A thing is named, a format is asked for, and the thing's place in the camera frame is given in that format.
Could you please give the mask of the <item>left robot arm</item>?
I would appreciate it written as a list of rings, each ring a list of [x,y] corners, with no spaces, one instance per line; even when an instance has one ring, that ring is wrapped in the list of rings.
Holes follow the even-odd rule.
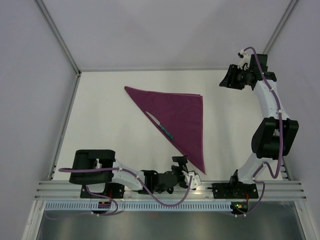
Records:
[[[171,170],[159,173],[156,170],[134,170],[116,160],[116,152],[110,149],[80,149],[75,152],[69,182],[75,185],[92,186],[91,191],[98,198],[109,193],[109,185],[122,185],[138,194],[148,192],[172,194],[175,186],[188,188],[185,156],[173,157]]]

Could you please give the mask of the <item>green handled knife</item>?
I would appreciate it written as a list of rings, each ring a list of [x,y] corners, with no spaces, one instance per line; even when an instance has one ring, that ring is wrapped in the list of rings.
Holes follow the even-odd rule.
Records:
[[[166,128],[163,125],[161,125],[160,121],[157,118],[155,118],[150,112],[146,111],[146,113],[158,125],[158,127],[163,131],[163,133],[165,133],[165,135],[169,137],[171,141],[173,141],[174,137],[166,130]]]

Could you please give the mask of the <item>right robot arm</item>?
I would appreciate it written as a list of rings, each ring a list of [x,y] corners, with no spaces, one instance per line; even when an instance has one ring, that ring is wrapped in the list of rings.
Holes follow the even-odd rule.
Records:
[[[245,50],[238,56],[239,64],[229,66],[219,85],[235,90],[251,87],[258,98],[262,121],[251,139],[251,155],[230,177],[227,188],[235,198],[256,186],[264,168],[273,179],[279,176],[283,157],[289,154],[299,130],[298,121],[289,117],[281,103],[276,75],[268,70],[268,56],[248,54]]]

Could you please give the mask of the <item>purple cloth napkin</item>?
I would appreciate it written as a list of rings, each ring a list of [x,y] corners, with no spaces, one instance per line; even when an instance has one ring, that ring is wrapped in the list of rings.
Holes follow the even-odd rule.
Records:
[[[169,93],[136,89],[124,90],[160,131],[160,133],[202,173],[206,172],[203,151],[204,105],[203,97],[193,93]],[[151,113],[174,137],[170,140],[147,115]]]

